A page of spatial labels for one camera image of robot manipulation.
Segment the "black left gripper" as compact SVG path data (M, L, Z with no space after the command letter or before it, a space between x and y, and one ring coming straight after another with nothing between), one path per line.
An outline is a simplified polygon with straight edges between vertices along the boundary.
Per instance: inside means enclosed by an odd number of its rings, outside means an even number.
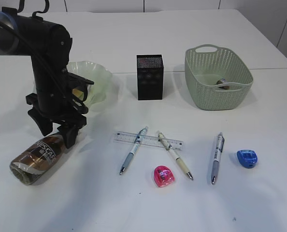
M73 74L62 74L58 79L53 79L48 74L36 74L36 93L26 96L28 105L33 108L28 115L35 121L43 136L53 131L53 123L60 124L65 147L71 148L78 135L79 129L86 125L88 108L84 101L87 98L89 85L94 82ZM72 94L73 89L84 92L83 100Z

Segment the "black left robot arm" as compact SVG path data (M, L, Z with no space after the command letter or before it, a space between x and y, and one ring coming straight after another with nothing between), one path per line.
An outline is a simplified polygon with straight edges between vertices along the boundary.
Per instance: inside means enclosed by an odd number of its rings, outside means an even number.
M94 82L68 72L72 37L66 28L33 14L21 16L15 8L0 11L0 56L31 58L36 93L26 96L32 105L28 115L43 136L59 125L64 144L71 148L78 131L86 125L84 104Z

